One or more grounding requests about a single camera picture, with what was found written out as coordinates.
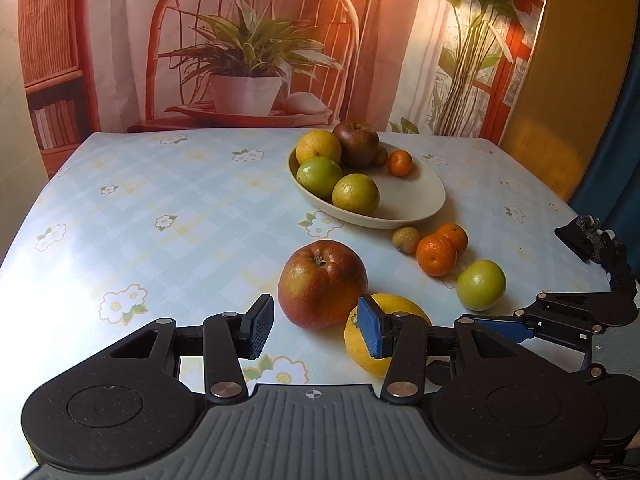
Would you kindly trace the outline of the yellow-green apple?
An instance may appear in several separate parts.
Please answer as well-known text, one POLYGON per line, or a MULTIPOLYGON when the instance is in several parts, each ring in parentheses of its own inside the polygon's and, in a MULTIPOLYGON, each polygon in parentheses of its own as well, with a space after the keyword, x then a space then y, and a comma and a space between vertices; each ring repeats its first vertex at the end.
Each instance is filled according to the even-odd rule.
POLYGON ((372 216, 380 203, 380 191, 366 174, 346 174, 334 185, 331 200, 337 208, 372 216))

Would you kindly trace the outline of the orange tangerine back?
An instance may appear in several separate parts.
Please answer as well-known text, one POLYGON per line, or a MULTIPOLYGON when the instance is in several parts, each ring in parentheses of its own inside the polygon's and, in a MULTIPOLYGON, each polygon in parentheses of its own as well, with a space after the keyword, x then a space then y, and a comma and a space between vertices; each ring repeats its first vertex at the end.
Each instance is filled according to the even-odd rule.
POLYGON ((412 170, 413 159, 409 152, 396 150, 388 155, 386 165, 392 176, 404 178, 407 177, 412 170))

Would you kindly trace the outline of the orange tangerine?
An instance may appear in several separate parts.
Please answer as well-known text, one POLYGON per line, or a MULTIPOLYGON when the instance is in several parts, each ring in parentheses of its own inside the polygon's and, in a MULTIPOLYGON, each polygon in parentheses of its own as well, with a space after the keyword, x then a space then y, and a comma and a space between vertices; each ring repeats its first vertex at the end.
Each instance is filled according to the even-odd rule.
POLYGON ((427 235, 416 246, 416 261, 425 274, 441 278, 456 265, 456 248, 447 237, 439 234, 427 235))
POLYGON ((459 226, 458 224, 455 224, 455 223, 442 224, 436 229, 435 233, 437 235, 445 237, 447 240, 450 241, 452 246, 454 246, 454 249, 456 250, 456 254, 458 257, 461 257, 466 251, 466 248, 468 248, 468 244, 469 244, 468 234, 466 234, 462 226, 459 226))
POLYGON ((412 170, 413 159, 409 152, 396 150, 388 155, 386 165, 392 176, 404 178, 407 177, 412 170))

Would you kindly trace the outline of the green apple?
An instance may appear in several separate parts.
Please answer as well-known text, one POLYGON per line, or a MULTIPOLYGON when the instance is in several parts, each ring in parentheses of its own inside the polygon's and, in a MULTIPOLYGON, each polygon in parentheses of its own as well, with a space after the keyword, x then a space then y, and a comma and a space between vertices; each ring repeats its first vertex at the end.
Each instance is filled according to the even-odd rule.
POLYGON ((296 181, 322 200, 332 195, 334 186, 342 177, 342 168, 334 160, 323 156, 306 160, 296 172, 296 181))
POLYGON ((483 312, 491 308, 506 291, 506 274, 497 263, 474 261, 456 281, 460 302, 469 310, 483 312))

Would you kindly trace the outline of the brown longan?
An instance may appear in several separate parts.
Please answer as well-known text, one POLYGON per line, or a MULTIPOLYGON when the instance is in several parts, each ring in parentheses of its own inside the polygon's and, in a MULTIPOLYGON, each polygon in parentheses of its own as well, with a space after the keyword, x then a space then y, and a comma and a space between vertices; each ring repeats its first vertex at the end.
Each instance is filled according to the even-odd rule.
POLYGON ((413 226, 403 226, 393 232, 392 243, 398 252, 413 255, 421 240, 420 232, 413 226))
POLYGON ((386 164, 388 156, 388 151, 384 148, 383 145, 378 147, 378 151, 376 152, 375 159, 373 159, 373 165, 375 167, 382 167, 386 164))

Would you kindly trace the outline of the dark red apple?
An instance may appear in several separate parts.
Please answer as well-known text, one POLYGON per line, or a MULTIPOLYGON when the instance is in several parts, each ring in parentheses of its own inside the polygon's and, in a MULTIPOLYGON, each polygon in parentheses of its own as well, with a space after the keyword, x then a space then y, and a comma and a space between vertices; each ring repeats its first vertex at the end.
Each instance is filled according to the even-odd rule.
POLYGON ((380 138, 378 133, 368 125, 344 120, 334 127, 333 135, 341 143, 341 162, 347 167, 364 168, 375 160, 380 138))

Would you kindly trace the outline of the yellow lemon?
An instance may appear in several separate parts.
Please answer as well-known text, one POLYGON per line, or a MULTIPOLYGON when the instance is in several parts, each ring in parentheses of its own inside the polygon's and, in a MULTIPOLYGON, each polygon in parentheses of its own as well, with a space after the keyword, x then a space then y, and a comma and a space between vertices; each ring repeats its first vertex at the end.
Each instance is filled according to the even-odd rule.
POLYGON ((295 156, 299 165, 319 156, 331 159, 339 164, 341 162, 342 146, 337 137, 328 130, 309 130, 298 140, 295 156))

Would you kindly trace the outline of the large yellow orange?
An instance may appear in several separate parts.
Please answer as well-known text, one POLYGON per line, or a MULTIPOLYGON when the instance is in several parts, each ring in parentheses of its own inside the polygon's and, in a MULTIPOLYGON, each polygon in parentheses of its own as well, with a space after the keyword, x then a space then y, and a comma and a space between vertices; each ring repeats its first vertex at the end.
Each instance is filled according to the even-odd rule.
MULTIPOLYGON (((372 295, 372 299, 386 313, 407 312, 423 318, 427 325, 432 325, 428 315, 413 301, 392 294, 378 292, 372 295)), ((354 307, 350 313, 344 328, 345 349, 350 358, 366 372, 384 378, 390 367, 390 358, 375 359, 370 355, 366 342, 358 325, 358 308, 354 307)))

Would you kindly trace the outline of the black glove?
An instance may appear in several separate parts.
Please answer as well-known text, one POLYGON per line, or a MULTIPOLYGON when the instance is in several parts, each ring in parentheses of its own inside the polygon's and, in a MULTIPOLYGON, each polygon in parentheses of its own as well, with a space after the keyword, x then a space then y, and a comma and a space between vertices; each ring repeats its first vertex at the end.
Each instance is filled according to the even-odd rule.
POLYGON ((637 285, 627 261, 627 249, 612 230, 601 229, 597 218, 577 216, 565 226, 555 228, 554 234, 582 262, 602 266, 610 277, 611 292, 636 298, 637 285))

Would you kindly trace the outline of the orange tangerine front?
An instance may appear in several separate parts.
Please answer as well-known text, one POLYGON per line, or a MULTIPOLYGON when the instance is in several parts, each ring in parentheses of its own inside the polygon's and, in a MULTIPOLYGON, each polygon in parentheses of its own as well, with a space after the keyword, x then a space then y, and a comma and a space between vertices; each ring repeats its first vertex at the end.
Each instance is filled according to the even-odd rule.
POLYGON ((427 235, 416 246, 416 261, 425 274, 441 278, 456 265, 456 248, 447 237, 439 234, 427 235))

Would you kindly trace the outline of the bright red apple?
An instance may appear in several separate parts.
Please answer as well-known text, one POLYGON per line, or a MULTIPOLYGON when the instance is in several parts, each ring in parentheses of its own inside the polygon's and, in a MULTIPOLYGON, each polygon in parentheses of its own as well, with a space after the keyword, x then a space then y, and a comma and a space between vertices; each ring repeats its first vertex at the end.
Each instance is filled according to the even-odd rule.
POLYGON ((366 267, 345 244, 318 240, 301 247, 285 263, 278 300, 284 315, 305 330, 344 325, 368 289, 366 267))

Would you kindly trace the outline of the floral checked tablecloth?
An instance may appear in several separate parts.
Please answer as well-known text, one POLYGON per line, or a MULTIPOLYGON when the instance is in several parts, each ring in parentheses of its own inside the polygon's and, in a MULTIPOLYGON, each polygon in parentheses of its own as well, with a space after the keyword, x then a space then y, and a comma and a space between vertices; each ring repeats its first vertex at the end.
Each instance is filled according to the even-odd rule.
MULTIPOLYGON (((337 240, 372 292, 404 296, 437 325, 463 311, 453 276, 434 280, 385 231, 336 220, 288 174, 295 130, 97 133, 42 190, 1 267, 1 474, 35 466, 21 411, 41 384, 156 318, 198 325, 274 294, 296 249, 337 240)), ((447 199, 424 233, 468 233, 465 263, 506 274, 495 314, 540 292, 603 292, 601 268, 554 234, 573 211, 488 141, 386 134, 425 162, 447 199)))

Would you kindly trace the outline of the teal curtain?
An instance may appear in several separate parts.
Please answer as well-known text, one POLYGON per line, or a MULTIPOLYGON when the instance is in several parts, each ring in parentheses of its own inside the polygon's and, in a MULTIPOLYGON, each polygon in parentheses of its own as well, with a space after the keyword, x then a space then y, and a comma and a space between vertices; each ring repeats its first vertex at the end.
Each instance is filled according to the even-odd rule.
POLYGON ((570 200, 578 214, 600 221, 627 249, 632 272, 639 272, 639 81, 620 92, 585 177, 570 200))

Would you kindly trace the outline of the beige round plate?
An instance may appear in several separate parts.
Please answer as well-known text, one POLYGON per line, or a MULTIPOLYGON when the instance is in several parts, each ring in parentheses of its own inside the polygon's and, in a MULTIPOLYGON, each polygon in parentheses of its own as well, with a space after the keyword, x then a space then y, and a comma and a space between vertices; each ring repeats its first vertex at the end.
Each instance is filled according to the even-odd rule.
POLYGON ((380 203, 372 216, 335 207, 301 186, 296 181, 299 163, 295 150, 288 154, 288 172, 296 190, 314 208, 354 226, 393 230, 433 217, 446 202, 445 187, 436 172, 424 159, 416 155, 412 158, 412 170, 404 178, 392 176, 385 167, 370 167, 363 171, 372 178, 380 191, 380 203))

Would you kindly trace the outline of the printed room backdrop curtain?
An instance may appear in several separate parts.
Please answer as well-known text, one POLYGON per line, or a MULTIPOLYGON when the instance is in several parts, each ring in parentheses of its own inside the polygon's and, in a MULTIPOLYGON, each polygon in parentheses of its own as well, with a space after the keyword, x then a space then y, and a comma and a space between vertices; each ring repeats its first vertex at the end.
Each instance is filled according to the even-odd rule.
POLYGON ((17 0, 57 172, 90 134, 316 127, 502 137, 544 0, 17 0))

